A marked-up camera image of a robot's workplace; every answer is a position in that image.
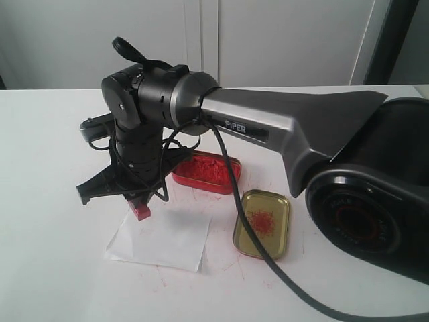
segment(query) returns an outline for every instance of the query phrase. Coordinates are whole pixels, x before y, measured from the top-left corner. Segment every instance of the white table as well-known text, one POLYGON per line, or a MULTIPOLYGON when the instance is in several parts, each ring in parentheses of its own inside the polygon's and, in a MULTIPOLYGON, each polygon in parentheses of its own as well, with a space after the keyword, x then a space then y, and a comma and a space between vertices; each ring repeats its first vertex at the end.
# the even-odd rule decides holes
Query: white table
MULTIPOLYGON (((411 86, 270 90, 359 89, 418 96, 411 86)), ((183 198, 212 215, 201 272, 104 260, 128 205, 115 196, 82 206, 75 189, 109 162, 78 130, 87 117, 108 112, 100 91, 0 91, 0 111, 0 321, 332 321, 298 299, 262 260, 234 248, 232 195, 192 191, 170 177, 172 200, 165 207, 180 208, 183 198)), ((290 197, 280 155, 223 137, 243 163, 241 192, 259 188, 290 197)), ((211 133, 200 149, 219 152, 211 133)), ((429 308, 428 286, 342 252, 313 224, 303 195, 291 202, 288 250, 279 264, 304 290, 354 314, 429 308)))

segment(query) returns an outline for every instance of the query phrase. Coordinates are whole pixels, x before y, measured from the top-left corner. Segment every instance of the piper logo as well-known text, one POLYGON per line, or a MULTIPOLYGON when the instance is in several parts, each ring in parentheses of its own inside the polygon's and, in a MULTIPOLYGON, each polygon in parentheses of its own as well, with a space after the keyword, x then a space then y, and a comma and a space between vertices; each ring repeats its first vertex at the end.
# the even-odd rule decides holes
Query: piper logo
POLYGON ((241 124, 238 124, 238 123, 234 123, 234 122, 230 122, 228 120, 225 120, 225 127, 227 129, 231 129, 233 131, 246 134, 246 127, 244 125, 241 125, 241 124))

